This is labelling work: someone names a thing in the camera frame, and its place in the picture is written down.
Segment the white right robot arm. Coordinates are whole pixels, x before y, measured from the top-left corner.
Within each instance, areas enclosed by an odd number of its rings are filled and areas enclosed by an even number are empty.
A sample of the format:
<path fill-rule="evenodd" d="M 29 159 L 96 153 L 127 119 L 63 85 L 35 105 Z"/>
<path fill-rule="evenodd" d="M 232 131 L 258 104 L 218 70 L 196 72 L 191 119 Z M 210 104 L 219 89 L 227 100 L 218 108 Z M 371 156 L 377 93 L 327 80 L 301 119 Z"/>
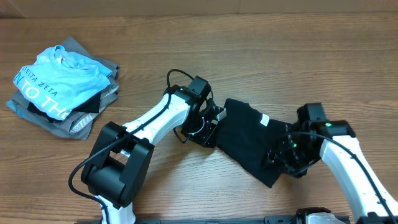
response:
<path fill-rule="evenodd" d="M 299 177 L 322 161 L 337 179 L 356 223 L 397 223 L 397 201 L 367 162 L 349 123 L 327 119 L 321 103 L 301 106 L 297 118 L 275 139 L 265 163 Z"/>

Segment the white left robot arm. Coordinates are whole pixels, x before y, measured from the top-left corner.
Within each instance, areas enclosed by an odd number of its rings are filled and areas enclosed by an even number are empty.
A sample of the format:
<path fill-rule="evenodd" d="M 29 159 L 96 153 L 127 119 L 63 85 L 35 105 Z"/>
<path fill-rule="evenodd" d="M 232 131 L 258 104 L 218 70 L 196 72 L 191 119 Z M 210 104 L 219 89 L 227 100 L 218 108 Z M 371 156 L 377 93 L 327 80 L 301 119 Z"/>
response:
<path fill-rule="evenodd" d="M 180 126 L 187 141 L 215 146 L 226 110 L 216 106 L 209 83 L 195 77 L 189 86 L 168 86 L 161 101 L 134 121 L 106 124 L 81 165 L 81 181 L 101 205 L 100 223 L 135 223 L 133 201 L 143 186 L 155 145 Z"/>

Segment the black t-shirt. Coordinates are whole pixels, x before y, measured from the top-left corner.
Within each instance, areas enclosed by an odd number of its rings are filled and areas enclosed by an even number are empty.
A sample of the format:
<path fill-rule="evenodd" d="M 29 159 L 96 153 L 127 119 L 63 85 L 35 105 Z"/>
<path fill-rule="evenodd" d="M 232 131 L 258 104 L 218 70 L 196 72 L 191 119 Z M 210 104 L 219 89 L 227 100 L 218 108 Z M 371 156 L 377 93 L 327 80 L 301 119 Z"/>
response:
<path fill-rule="evenodd" d="M 272 187 L 282 171 L 267 162 L 270 147 L 292 124 L 271 119 L 248 103 L 226 99 L 226 117 L 216 128 L 216 146 L 267 187 Z"/>

